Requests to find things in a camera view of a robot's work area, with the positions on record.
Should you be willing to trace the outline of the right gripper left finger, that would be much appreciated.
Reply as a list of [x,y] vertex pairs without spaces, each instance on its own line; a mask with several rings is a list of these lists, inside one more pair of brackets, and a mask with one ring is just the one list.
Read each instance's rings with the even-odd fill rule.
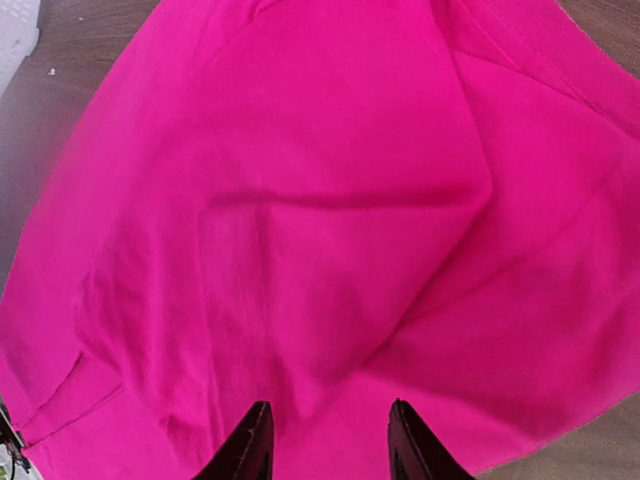
[[255,402],[194,480],[272,480],[274,431],[270,403]]

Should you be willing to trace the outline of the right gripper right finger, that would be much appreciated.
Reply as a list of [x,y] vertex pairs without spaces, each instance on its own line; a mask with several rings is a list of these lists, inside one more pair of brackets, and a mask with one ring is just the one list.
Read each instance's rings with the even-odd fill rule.
[[405,400],[391,406],[387,437],[393,480],[475,480]]

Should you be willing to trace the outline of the red garment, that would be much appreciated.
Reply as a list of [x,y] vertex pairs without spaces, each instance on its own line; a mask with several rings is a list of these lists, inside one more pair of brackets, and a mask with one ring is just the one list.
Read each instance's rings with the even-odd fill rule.
[[164,1],[57,157],[1,302],[47,479],[472,472],[639,389],[639,82],[554,1]]

